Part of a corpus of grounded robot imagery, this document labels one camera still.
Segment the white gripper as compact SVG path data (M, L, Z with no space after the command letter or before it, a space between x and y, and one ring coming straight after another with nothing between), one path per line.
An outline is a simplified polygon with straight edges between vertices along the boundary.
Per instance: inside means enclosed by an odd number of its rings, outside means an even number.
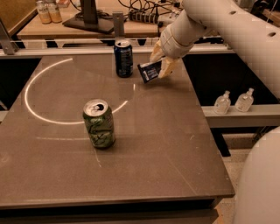
M194 45L195 25L169 24L161 33L160 40L154 45L150 55L150 62L161 60L161 69L158 77L160 79L170 75Z

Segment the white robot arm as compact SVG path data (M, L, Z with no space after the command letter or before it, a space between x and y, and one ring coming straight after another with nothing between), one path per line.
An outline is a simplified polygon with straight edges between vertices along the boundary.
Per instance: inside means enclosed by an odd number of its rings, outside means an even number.
M182 0L183 11L162 31L150 56L163 60L160 77L173 69L194 42L214 30L280 96L279 29L233 0ZM248 154L234 203L233 224L280 224L280 126L262 136Z

